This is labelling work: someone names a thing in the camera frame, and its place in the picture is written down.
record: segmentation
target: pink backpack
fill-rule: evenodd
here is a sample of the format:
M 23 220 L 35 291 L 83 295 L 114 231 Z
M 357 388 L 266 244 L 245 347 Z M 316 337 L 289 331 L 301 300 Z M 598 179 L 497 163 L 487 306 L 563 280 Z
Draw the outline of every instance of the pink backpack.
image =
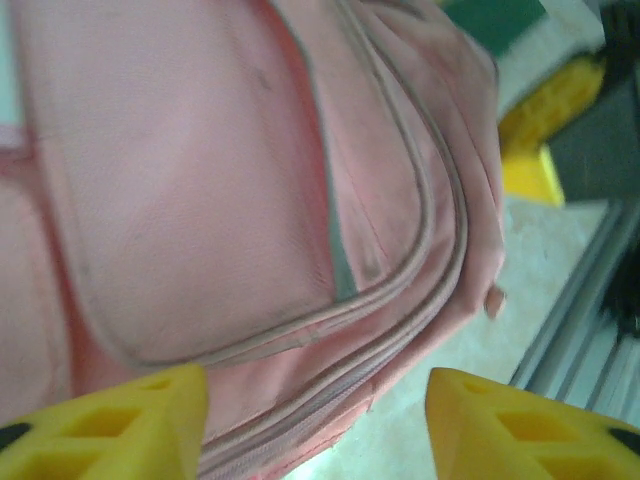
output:
M 13 2 L 0 423 L 196 361 L 202 476 L 276 478 L 481 308 L 495 67 L 410 4 Z

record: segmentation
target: yellow plastic piece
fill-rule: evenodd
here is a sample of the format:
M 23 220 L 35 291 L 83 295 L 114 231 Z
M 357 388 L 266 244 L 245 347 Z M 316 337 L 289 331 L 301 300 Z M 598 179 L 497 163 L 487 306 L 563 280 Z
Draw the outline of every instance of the yellow plastic piece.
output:
M 502 164 L 507 193 L 555 207 L 565 203 L 551 151 L 544 145 L 530 153 L 513 154 Z
M 500 144 L 507 193 L 560 206 L 564 204 L 546 141 L 580 116 L 597 99 L 604 62 L 580 57 L 565 65 L 500 122 Z
M 434 369 L 427 422 L 439 480 L 632 480 L 640 457 L 612 418 L 484 378 Z
M 178 367 L 17 419 L 32 429 L 0 452 L 2 480 L 196 477 L 206 377 Z

